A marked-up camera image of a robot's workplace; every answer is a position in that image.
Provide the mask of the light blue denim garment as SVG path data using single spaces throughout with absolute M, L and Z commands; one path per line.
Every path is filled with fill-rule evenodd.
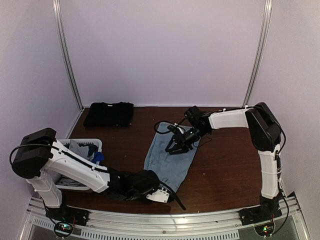
M 197 149 L 194 147 L 186 153 L 169 154 L 165 148 L 174 136 L 156 133 L 144 160 L 144 170 L 155 172 L 159 180 L 177 192 L 185 180 L 194 160 Z

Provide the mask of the black t-shirt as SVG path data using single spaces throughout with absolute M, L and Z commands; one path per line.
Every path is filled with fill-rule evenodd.
M 129 102 L 91 104 L 83 126 L 89 127 L 128 127 L 134 114 L 134 104 Z

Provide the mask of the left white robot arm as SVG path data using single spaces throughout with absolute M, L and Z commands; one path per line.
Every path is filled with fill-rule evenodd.
M 26 179 L 44 200 L 46 207 L 61 222 L 72 218 L 72 211 L 63 204 L 62 192 L 47 170 L 73 179 L 92 191 L 117 201 L 140 198 L 166 203 L 168 192 L 152 170 L 122 172 L 97 165 L 77 155 L 56 139 L 56 131 L 44 128 L 22 138 L 10 155 L 12 170 Z

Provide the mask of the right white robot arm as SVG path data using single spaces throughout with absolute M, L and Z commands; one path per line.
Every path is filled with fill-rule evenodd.
M 280 154 L 284 143 L 281 125 L 264 102 L 254 106 L 204 112 L 197 106 L 184 113 L 191 129 L 184 131 L 178 123 L 167 127 L 173 134 L 165 151 L 171 155 L 187 153 L 194 143 L 213 130 L 224 128 L 247 128 L 251 142 L 258 151 L 262 188 L 260 206 L 256 210 L 259 220 L 268 220 L 275 212 L 281 197 L 280 178 L 282 173 Z

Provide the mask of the white laundry basket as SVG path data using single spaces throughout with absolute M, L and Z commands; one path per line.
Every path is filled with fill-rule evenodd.
M 94 153 L 95 152 L 102 152 L 102 146 L 103 143 L 100 139 L 97 138 L 76 138 L 76 139 L 60 139 L 59 141 L 63 144 L 64 147 L 66 147 L 68 149 L 70 141 L 74 140 L 75 142 L 77 142 L 80 146 L 89 146 L 89 160 L 90 162 L 92 162 L 93 158 L 94 158 Z M 58 181 L 60 180 L 61 176 L 63 175 L 59 175 L 59 177 L 56 178 L 55 184 L 57 185 L 57 187 L 61 190 L 67 190 L 67 191 L 80 191 L 80 192 L 85 192 L 85 191 L 91 191 L 91 189 L 88 186 L 84 187 L 71 187 L 71 186 L 63 186 L 63 185 L 58 185 Z

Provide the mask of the blue garment in basket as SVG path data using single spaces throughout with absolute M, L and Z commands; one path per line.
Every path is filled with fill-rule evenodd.
M 105 157 L 104 157 L 103 153 L 97 151 L 93 155 L 92 163 L 94 163 L 96 165 L 100 165 L 100 163 L 103 162 L 104 160 L 105 160 Z

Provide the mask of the grey garment in basket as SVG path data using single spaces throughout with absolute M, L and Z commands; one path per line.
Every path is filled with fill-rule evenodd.
M 80 146 L 76 141 L 71 140 L 69 143 L 68 149 L 86 160 L 90 159 L 88 145 Z M 64 176 L 64 175 L 61 176 L 61 178 L 59 179 L 59 181 L 57 183 L 58 183 L 58 185 L 68 186 L 68 187 L 84 187 L 84 185 L 81 184 L 80 182 L 77 182 L 71 178 Z

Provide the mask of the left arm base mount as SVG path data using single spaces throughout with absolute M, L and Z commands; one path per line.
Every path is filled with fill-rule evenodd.
M 79 226 L 86 226 L 89 211 L 67 206 L 66 208 L 46 208 L 46 216 L 59 222 L 67 222 Z

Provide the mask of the front aluminium rail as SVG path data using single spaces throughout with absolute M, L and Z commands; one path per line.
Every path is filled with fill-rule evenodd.
M 296 197 L 287 198 L 289 215 L 272 237 L 260 236 L 258 224 L 243 225 L 240 209 L 185 214 L 130 214 L 88 210 L 86 226 L 76 225 L 66 240 L 310 240 Z M 58 240 L 40 198 L 32 197 L 18 240 Z

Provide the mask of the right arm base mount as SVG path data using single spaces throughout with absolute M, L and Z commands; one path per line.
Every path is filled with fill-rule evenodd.
M 263 213 L 261 206 L 243 208 L 238 211 L 243 226 L 270 221 L 272 217 L 281 217 L 282 211 L 277 207 L 273 212 Z

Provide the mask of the right aluminium frame post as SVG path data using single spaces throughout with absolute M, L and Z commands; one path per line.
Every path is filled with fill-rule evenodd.
M 258 77 L 258 73 L 262 63 L 263 53 L 264 53 L 264 49 L 266 46 L 268 33 L 270 29 L 272 9 L 273 9 L 273 1 L 265 0 L 256 54 L 255 54 L 253 67 L 252 67 L 250 78 L 249 78 L 249 83 L 246 89 L 244 100 L 242 102 L 242 107 L 245 107 L 246 105 L 248 105 L 254 90 L 254 85 Z

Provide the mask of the aluminium frame post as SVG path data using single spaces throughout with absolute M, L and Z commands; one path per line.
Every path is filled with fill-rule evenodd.
M 264 49 L 266 46 L 268 33 L 270 29 L 272 9 L 273 9 L 273 1 L 265 0 L 256 54 L 255 54 L 253 67 L 252 67 L 250 78 L 249 78 L 249 83 L 246 89 L 244 100 L 242 102 L 242 107 L 245 107 L 246 105 L 248 105 L 254 90 L 254 85 L 258 77 L 258 73 L 262 63 L 263 53 L 264 53 Z
M 52 6 L 53 6 L 53 13 L 56 21 L 56 26 L 57 26 L 57 33 L 58 33 L 58 38 L 59 38 L 59 43 L 60 43 L 60 48 L 62 52 L 62 58 L 65 66 L 65 70 L 67 73 L 68 81 L 71 87 L 72 94 L 74 96 L 76 106 L 79 111 L 82 111 L 84 109 L 81 96 L 79 93 L 79 89 L 75 80 L 75 75 L 71 63 L 71 58 L 67 46 L 67 39 L 65 35 L 65 30 L 64 30 L 64 24 L 63 24 L 63 17 L 62 17 L 62 12 L 61 12 L 61 4 L 59 0 L 53 0 L 52 1 Z

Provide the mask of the left aluminium frame post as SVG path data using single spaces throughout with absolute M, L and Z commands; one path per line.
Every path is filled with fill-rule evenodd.
M 64 30 L 64 24 L 63 24 L 63 17 L 62 17 L 62 12 L 61 12 L 61 4 L 59 0 L 53 0 L 52 1 L 52 6 L 53 6 L 53 13 L 56 21 L 56 26 L 57 26 L 57 33 L 58 33 L 58 38 L 59 38 L 59 43 L 60 43 L 60 48 L 62 52 L 62 58 L 65 66 L 65 70 L 67 73 L 68 81 L 71 87 L 72 94 L 74 96 L 76 106 L 79 111 L 82 111 L 84 109 L 81 96 L 79 93 L 79 89 L 75 80 L 75 75 L 71 63 L 71 58 L 67 46 L 67 39 L 65 35 L 65 30 Z

